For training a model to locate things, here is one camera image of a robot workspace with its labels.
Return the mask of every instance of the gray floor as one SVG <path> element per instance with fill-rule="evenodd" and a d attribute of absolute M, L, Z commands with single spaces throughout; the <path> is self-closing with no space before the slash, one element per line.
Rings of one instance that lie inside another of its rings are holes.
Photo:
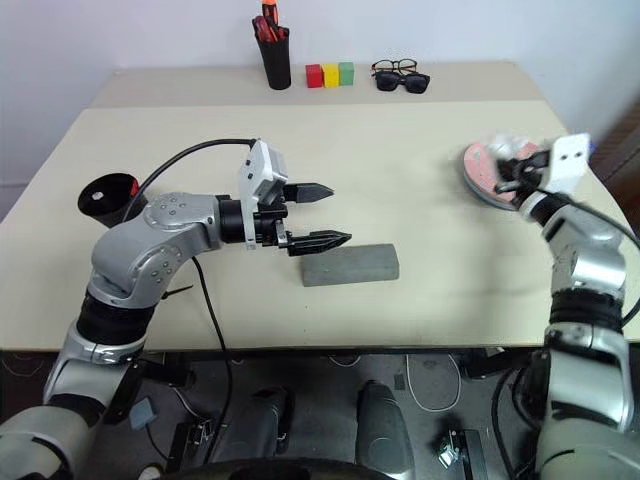
<path fill-rule="evenodd" d="M 411 378 L 417 397 L 431 407 L 448 404 L 457 387 L 455 369 L 446 354 L 411 356 Z M 224 395 L 224 366 L 221 362 L 195 364 L 198 381 L 186 391 L 202 410 L 220 408 Z M 235 376 L 233 414 L 256 390 L 272 385 L 289 385 L 297 394 L 296 416 L 287 456 L 331 458 L 353 461 L 356 436 L 356 395 L 369 379 L 394 388 L 394 376 L 405 376 L 403 355 L 367 355 L 352 368 L 342 368 L 327 358 L 260 358 L 233 366 Z M 490 403 L 497 378 L 463 380 L 458 405 L 449 412 L 433 414 L 420 410 L 408 390 L 395 390 L 409 429 L 419 479 L 455 479 L 434 454 L 434 443 L 447 427 L 476 429 L 486 457 L 489 478 L 505 478 L 491 430 Z M 175 423 L 185 418 L 178 400 L 167 387 L 145 383 L 140 396 L 151 397 L 158 418 L 152 433 L 165 453 L 169 451 Z M 511 455 L 520 463 L 519 452 L 529 444 L 524 424 L 503 394 L 500 421 Z M 152 450 L 144 431 L 132 431 L 128 422 L 105 427 L 99 434 L 82 478 L 135 479 L 140 469 L 161 459 Z"/>

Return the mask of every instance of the black cup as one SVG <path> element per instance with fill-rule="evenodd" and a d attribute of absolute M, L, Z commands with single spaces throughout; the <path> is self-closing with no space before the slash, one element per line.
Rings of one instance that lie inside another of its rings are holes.
<path fill-rule="evenodd" d="M 269 86 L 274 90 L 284 90 L 291 85 L 291 65 L 289 63 L 289 36 L 278 42 L 261 42 L 256 37 L 264 71 Z"/>
<path fill-rule="evenodd" d="M 111 173 L 87 185 L 78 197 L 78 208 L 108 228 L 122 223 L 129 201 L 138 192 L 138 181 L 128 173 Z M 147 199 L 142 195 L 131 208 L 129 219 L 142 212 Z"/>

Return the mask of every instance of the black eyeglasses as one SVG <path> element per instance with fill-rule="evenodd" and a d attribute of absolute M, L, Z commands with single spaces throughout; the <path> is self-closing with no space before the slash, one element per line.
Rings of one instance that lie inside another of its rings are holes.
<path fill-rule="evenodd" d="M 398 61 L 380 60 L 371 65 L 371 74 L 378 90 L 392 92 L 398 85 L 404 85 L 409 93 L 424 93 L 431 77 L 415 71 L 418 62 L 410 58 Z"/>

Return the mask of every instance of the beige tabletop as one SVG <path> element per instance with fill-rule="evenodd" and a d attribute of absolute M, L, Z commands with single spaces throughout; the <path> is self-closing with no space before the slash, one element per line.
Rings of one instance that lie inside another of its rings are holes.
<path fill-rule="evenodd" d="M 533 83 L 512 64 L 450 64 L 424 67 L 432 76 L 425 95 L 378 92 L 366 67 L 354 87 L 308 90 L 295 70 L 283 92 L 250 68 L 116 75 L 0 224 L 0 348 L 57 349 L 77 316 L 105 231 L 77 210 L 84 185 L 118 171 L 142 180 L 206 139 L 257 136 L 283 153 L 290 181 L 336 192 L 291 206 L 287 227 L 350 232 L 350 245 L 393 243 L 400 279 L 305 288 L 300 260 L 275 248 L 202 254 L 231 348 L 540 343 L 552 265 L 540 228 L 482 205 L 458 174 L 464 148 L 498 131 L 534 141 L 565 133 Z M 237 197 L 245 155 L 238 146 L 198 152 L 150 193 Z M 624 220 L 591 172 L 576 198 Z M 631 303 L 640 268 L 630 247 L 623 252 Z M 197 277 L 187 265 L 172 286 L 190 284 Z M 625 333 L 640 339 L 640 322 Z M 199 287 L 161 302 L 147 348 L 218 348 Z"/>

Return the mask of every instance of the gray sponge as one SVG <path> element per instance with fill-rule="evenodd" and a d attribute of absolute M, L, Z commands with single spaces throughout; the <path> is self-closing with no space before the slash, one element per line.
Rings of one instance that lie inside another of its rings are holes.
<path fill-rule="evenodd" d="M 400 264 L 390 243 L 334 248 L 302 257 L 305 287 L 397 280 Z"/>

